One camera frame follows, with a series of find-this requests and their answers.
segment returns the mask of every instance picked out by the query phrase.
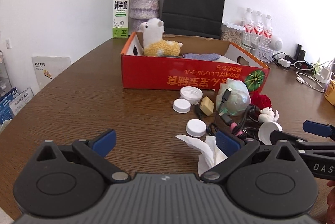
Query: bottle cap lid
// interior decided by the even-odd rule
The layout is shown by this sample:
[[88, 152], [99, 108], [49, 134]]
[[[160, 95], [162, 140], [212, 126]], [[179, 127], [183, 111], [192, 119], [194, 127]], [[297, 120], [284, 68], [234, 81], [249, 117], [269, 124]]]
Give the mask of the bottle cap lid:
[[172, 108], [179, 113], [187, 113], [191, 109], [191, 104], [186, 99], [176, 99], [173, 102]]
[[196, 87], [186, 86], [180, 89], [180, 98], [186, 99], [192, 105], [196, 105], [202, 99], [202, 91]]
[[199, 119], [191, 119], [187, 122], [186, 132], [192, 137], [201, 137], [206, 133], [206, 124]]

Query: yellow container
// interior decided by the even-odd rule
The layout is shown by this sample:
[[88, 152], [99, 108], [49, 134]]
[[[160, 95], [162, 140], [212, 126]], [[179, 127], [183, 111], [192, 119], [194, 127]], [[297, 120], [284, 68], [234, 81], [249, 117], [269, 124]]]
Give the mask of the yellow container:
[[325, 99], [335, 106], [335, 80], [331, 80], [325, 92]]

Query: flower vase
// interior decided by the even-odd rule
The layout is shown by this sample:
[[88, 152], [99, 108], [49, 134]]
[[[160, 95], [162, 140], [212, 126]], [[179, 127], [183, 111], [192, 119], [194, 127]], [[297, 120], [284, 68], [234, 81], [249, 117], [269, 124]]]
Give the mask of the flower vase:
[[158, 18], [160, 11], [160, 0], [131, 0], [129, 16], [132, 20], [132, 30], [139, 32], [142, 22], [152, 18]]

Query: blue gripper pad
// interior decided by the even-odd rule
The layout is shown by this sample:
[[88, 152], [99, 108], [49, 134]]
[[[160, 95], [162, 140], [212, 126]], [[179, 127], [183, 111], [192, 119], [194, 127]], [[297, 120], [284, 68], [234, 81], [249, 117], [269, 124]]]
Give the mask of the blue gripper pad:
[[92, 150], [101, 157], [105, 157], [116, 145], [116, 132], [111, 130], [105, 132], [101, 138], [96, 140], [92, 145]]
[[303, 123], [303, 130], [305, 132], [322, 137], [330, 137], [333, 135], [333, 130], [329, 125], [320, 124], [312, 121], [305, 121]]
[[243, 141], [234, 135], [226, 135], [218, 131], [215, 135], [217, 147], [227, 156], [230, 157], [238, 151], [243, 145]]

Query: red rose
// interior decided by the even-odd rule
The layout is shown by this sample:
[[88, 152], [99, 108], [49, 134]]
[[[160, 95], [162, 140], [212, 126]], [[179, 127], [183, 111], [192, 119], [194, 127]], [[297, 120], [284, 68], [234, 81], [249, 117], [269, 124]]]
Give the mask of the red rose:
[[259, 107], [262, 110], [266, 107], [271, 107], [271, 100], [266, 95], [261, 95], [259, 92], [254, 92], [251, 97], [251, 104]]

